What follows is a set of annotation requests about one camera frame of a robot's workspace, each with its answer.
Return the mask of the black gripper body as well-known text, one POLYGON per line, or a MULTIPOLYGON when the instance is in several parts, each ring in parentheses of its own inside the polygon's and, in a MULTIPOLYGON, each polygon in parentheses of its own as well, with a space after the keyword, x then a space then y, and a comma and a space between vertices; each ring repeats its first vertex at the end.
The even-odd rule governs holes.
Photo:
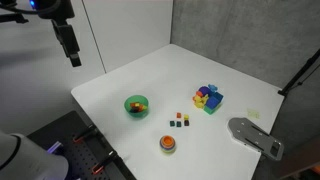
POLYGON ((63 50, 68 58, 78 58, 80 51, 73 27, 66 22, 56 22, 52 20, 52 25, 57 40, 63 47, 63 50))

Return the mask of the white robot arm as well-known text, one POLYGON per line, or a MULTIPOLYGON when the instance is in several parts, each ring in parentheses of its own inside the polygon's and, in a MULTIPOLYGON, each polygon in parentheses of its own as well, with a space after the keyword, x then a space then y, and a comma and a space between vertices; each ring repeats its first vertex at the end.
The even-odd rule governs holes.
MULTIPOLYGON (((67 23, 74 18, 71 0, 29 0, 31 10, 17 8, 17 0, 1 0, 0 8, 9 14, 0 16, 0 22, 24 24, 27 15, 37 15, 52 22, 54 32, 73 67, 81 66, 80 51, 73 27, 67 23)), ((55 155, 53 149, 43 149, 19 133, 0 132, 0 180, 65 180, 68 160, 55 155)))

